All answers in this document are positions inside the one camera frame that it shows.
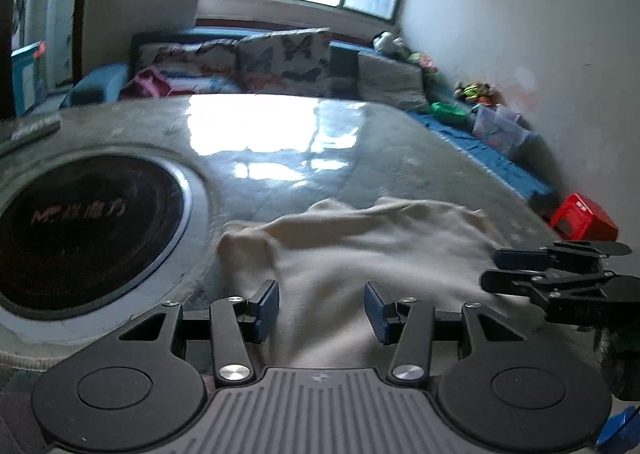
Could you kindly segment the grey remote control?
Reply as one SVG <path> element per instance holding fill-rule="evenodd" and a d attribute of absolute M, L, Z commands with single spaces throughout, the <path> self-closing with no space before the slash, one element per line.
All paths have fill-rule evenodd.
<path fill-rule="evenodd" d="M 17 125 L 2 125 L 0 155 L 4 156 L 18 148 L 34 143 L 49 136 L 61 128 L 62 117 L 50 115 L 32 121 L 23 121 Z"/>

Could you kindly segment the green plastic bowl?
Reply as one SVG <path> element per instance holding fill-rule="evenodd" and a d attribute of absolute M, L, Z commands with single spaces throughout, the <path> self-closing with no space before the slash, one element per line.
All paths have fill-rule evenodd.
<path fill-rule="evenodd" d="M 469 119 L 469 114 L 464 108 L 450 102 L 432 102 L 430 113 L 440 123 L 453 127 L 461 127 Z"/>

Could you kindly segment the colourful plush toy pile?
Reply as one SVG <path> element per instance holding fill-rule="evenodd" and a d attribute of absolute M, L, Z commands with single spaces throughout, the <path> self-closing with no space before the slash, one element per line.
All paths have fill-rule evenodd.
<path fill-rule="evenodd" d="M 496 88 L 486 82 L 468 84 L 458 82 L 454 86 L 454 98 L 469 105 L 480 104 L 487 107 L 495 107 L 497 104 Z"/>

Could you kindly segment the large butterfly print pillow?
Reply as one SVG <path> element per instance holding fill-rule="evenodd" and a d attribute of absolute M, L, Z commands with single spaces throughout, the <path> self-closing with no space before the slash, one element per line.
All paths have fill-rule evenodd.
<path fill-rule="evenodd" d="M 273 31 L 238 42 L 247 92 L 328 97 L 332 88 L 329 28 Z"/>

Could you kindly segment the grey square cushion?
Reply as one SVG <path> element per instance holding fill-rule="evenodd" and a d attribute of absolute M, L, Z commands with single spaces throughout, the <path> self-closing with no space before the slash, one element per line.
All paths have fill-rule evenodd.
<path fill-rule="evenodd" d="M 357 88 L 365 102 L 378 102 L 400 110 L 421 109 L 427 105 L 419 67 L 375 54 L 358 54 Z"/>

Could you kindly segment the grey star quilted table cover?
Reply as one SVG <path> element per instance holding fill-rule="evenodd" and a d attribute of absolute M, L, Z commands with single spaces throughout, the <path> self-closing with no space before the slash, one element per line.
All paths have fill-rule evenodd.
<path fill-rule="evenodd" d="M 38 321 L 1 306 L 3 452 L 593 451 L 611 400 L 590 359 L 564 328 L 542 320 L 526 330 L 480 301 L 449 312 L 390 295 L 434 307 L 425 387 L 386 380 L 396 346 L 378 342 L 388 355 L 380 366 L 265 366 L 257 352 L 269 336 L 247 344 L 254 382 L 215 384 L 209 307 L 260 287 L 230 289 L 217 252 L 230 222 L 268 223 L 326 199 L 366 209 L 390 197 L 483 211 L 506 245 L 552 242 L 517 195 L 409 116 L 370 102 L 265 95 L 57 115 L 58 131 L 1 156 L 1 210 L 44 172 L 97 155 L 169 161 L 189 182 L 192 208 L 168 258 L 104 307 Z"/>

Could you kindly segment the green orange toys on sill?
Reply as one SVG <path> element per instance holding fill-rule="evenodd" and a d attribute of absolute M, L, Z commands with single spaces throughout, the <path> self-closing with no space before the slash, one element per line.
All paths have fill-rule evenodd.
<path fill-rule="evenodd" d="M 422 71 L 427 74 L 438 73 L 438 68 L 433 58 L 425 53 L 411 53 L 408 58 L 408 63 L 420 67 Z"/>

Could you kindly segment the blue corner sofa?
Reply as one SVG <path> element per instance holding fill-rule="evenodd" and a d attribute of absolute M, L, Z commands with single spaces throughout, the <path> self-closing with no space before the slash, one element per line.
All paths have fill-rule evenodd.
<path fill-rule="evenodd" d="M 528 162 L 541 150 L 538 136 L 506 107 L 465 107 L 435 81 L 435 71 L 413 59 L 393 60 L 324 29 L 196 28 L 135 34 L 127 62 L 91 71 L 63 104 L 220 93 L 378 102 L 405 111 L 480 162 L 547 218 L 560 196 Z"/>

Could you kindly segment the cream knit sweater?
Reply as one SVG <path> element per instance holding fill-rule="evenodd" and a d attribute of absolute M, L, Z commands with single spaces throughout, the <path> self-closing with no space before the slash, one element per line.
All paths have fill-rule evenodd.
<path fill-rule="evenodd" d="M 383 197 L 366 209 L 326 199 L 268 223 L 230 222 L 217 252 L 235 295 L 266 279 L 280 286 L 276 327 L 257 352 L 262 365 L 359 367 L 388 356 L 364 314 L 367 281 L 441 311 L 480 301 L 526 330 L 539 327 L 541 314 L 524 301 L 480 289 L 505 245 L 483 211 Z"/>

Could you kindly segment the pink garment on sofa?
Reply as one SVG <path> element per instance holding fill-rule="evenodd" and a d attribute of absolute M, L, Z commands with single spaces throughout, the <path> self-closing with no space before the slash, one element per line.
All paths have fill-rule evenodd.
<path fill-rule="evenodd" d="M 171 96 L 172 91 L 174 88 L 166 76 L 154 67 L 149 67 L 140 70 L 124 85 L 120 98 L 162 98 Z"/>

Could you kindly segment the dark doorway frame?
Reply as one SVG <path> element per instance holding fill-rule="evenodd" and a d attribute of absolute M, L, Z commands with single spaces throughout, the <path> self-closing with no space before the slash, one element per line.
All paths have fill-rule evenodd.
<path fill-rule="evenodd" d="M 23 46 L 47 45 L 48 96 L 27 114 L 58 108 L 81 78 L 81 32 L 85 0 L 1 0 L 1 119 L 15 114 L 11 54 Z"/>

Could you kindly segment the clear plastic storage box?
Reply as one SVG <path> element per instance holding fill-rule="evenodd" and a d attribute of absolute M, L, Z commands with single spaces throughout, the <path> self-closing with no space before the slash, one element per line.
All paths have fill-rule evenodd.
<path fill-rule="evenodd" d="M 520 115 L 502 105 L 477 105 L 472 134 L 512 161 L 521 157 L 534 138 L 533 132 L 521 125 Z"/>

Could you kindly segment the red plastic stool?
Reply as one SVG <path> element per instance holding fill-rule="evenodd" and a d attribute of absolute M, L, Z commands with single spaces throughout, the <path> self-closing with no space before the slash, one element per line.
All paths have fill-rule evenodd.
<path fill-rule="evenodd" d="M 552 215 L 551 228 L 564 240 L 615 241 L 620 229 L 585 195 L 571 193 Z"/>

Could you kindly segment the blue children's cabinet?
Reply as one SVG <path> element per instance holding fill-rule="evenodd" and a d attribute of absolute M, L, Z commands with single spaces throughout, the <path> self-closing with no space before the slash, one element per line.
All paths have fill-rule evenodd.
<path fill-rule="evenodd" d="M 11 54 L 14 107 L 17 117 L 42 104 L 48 96 L 47 45 L 44 41 L 23 46 Z"/>

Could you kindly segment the white plush toy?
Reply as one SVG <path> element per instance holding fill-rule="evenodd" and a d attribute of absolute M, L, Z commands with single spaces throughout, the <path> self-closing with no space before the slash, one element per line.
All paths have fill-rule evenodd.
<path fill-rule="evenodd" d="M 410 50 L 405 46 L 400 36 L 390 31 L 381 32 L 372 42 L 373 48 L 388 58 L 406 59 Z"/>

